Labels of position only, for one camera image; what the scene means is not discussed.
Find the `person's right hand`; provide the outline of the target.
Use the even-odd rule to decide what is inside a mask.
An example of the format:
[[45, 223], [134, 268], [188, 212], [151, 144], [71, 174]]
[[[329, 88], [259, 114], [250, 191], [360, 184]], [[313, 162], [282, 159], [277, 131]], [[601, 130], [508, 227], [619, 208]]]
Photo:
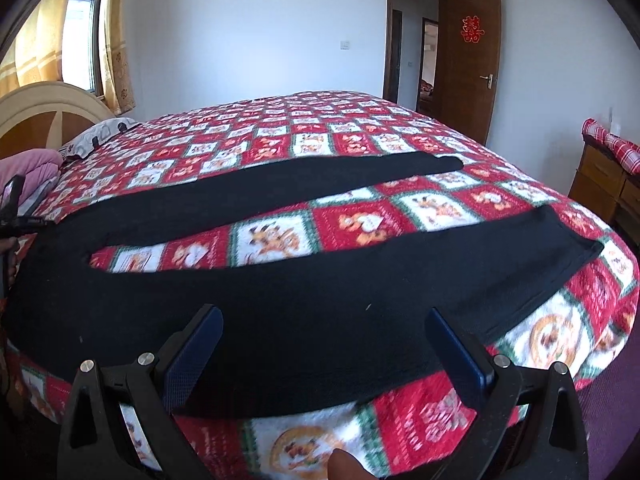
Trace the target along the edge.
[[329, 480], [378, 480], [352, 454], [337, 448], [328, 460]]

